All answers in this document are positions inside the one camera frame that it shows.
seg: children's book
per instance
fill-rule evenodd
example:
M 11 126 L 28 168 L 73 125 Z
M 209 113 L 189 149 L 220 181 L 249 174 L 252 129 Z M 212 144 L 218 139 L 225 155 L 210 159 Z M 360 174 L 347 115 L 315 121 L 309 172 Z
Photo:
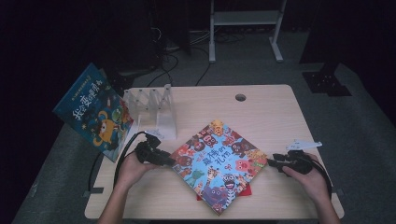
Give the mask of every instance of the children's book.
M 171 156 L 173 169 L 217 214 L 267 163 L 267 156 L 215 119 Z
M 53 112 L 112 161 L 117 160 L 134 122 L 122 98 L 93 63 Z

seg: clear plastic holder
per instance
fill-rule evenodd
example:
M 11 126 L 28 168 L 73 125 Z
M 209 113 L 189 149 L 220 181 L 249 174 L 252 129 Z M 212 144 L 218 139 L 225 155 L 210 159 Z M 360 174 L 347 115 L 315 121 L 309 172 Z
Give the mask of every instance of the clear plastic holder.
M 134 119 L 130 133 L 145 131 L 156 133 L 160 140 L 177 139 L 176 111 L 170 84 L 163 89 L 131 88 L 124 92 L 123 100 Z

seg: black equipment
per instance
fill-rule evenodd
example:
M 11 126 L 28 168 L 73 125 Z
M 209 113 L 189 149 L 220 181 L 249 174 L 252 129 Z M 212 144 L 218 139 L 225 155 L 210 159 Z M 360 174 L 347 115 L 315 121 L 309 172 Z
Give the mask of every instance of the black equipment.
M 326 181 L 329 197 L 332 198 L 332 182 L 326 173 L 324 167 L 311 157 L 306 155 L 302 150 L 290 150 L 287 155 L 273 154 L 274 159 L 268 159 L 268 165 L 277 168 L 280 173 L 284 173 L 283 166 L 288 166 L 302 175 L 306 175 L 313 168 L 317 169 Z
M 128 151 L 128 148 L 131 146 L 132 142 L 136 139 L 136 137 L 141 133 L 144 133 L 146 135 L 147 140 L 144 142 L 139 142 L 136 148 L 134 149 L 134 151 L 131 152 L 131 153 L 134 152 L 136 153 L 136 157 L 141 163 L 147 161 L 152 164 L 161 165 L 161 166 L 164 165 L 172 166 L 175 163 L 175 160 L 169 158 L 170 156 L 169 152 L 162 151 L 157 148 L 157 146 L 160 145 L 161 141 L 156 136 L 145 132 L 136 133 L 134 134 L 134 136 L 132 136 L 131 140 L 129 140 L 129 142 L 127 143 L 127 145 L 125 146 L 124 150 L 120 155 L 120 159 L 116 167 L 116 173 L 114 174 L 113 186 L 115 186 L 117 183 L 117 179 L 119 177 L 119 171 L 123 161 L 129 155 L 128 154 L 125 156 L 126 152 Z

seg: gray carpet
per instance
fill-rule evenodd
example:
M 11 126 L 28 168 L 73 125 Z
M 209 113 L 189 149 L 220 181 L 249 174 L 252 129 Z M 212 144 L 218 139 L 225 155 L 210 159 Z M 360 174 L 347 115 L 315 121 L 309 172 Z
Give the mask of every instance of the gray carpet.
M 275 61 L 268 43 L 269 34 L 246 35 L 233 44 L 217 44 L 217 61 L 210 65 L 198 85 L 290 85 L 314 139 L 323 143 L 318 150 L 344 206 L 346 214 L 342 222 L 394 223 L 395 127 L 363 88 L 359 77 L 342 64 L 335 74 L 352 96 L 311 93 L 302 72 L 318 71 L 322 64 L 299 64 L 307 35 L 280 33 L 278 44 L 283 63 Z M 196 47 L 207 50 L 207 44 Z M 173 53 L 178 58 L 177 67 L 169 72 L 173 86 L 193 86 L 206 70 L 207 55 L 199 49 L 191 52 L 191 55 L 183 51 Z M 175 58 L 165 57 L 163 67 L 170 69 L 175 62 Z M 134 87 L 146 87 L 162 72 L 158 69 L 138 77 Z M 151 86 L 161 87 L 166 83 L 169 78 L 164 75 Z M 14 223 L 94 223 L 84 217 L 88 198 L 82 195 L 97 154 L 96 149 L 64 126 L 36 179 L 35 191 L 24 201 Z M 148 222 L 125 220 L 125 223 Z

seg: hole in table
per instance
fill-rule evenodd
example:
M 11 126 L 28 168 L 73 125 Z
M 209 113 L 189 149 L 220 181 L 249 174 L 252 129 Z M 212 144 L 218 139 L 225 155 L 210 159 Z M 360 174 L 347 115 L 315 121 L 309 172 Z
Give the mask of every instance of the hole in table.
M 236 94 L 235 99 L 239 102 L 243 102 L 243 101 L 246 101 L 247 97 L 244 94 Z

